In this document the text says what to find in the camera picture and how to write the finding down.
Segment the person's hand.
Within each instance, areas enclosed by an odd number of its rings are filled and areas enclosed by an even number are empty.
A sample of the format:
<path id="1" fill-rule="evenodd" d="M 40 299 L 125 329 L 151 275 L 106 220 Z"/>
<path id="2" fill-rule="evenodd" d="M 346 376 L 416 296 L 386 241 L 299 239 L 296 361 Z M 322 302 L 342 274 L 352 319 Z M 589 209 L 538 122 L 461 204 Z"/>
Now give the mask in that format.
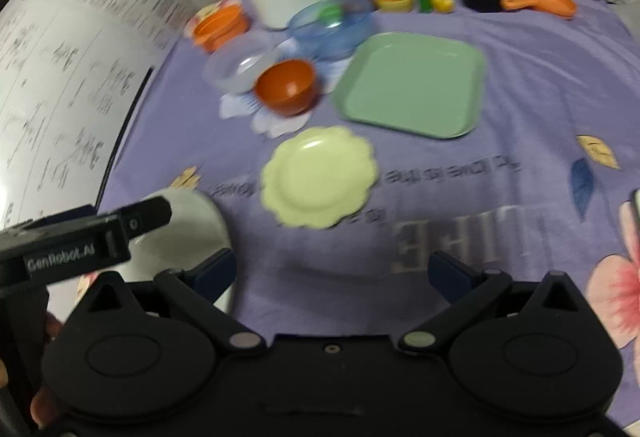
<path id="1" fill-rule="evenodd" d="M 58 337 L 63 323 L 52 313 L 46 314 L 46 332 L 50 341 Z M 15 434 L 15 423 L 25 423 L 21 414 L 17 417 L 12 412 L 15 403 L 9 393 L 9 374 L 6 364 L 1 362 L 1 435 L 13 436 Z M 38 431 L 43 431 L 52 424 L 62 411 L 61 402 L 55 398 L 49 387 L 43 385 L 37 394 L 32 398 L 29 406 L 32 423 L 36 425 Z"/>

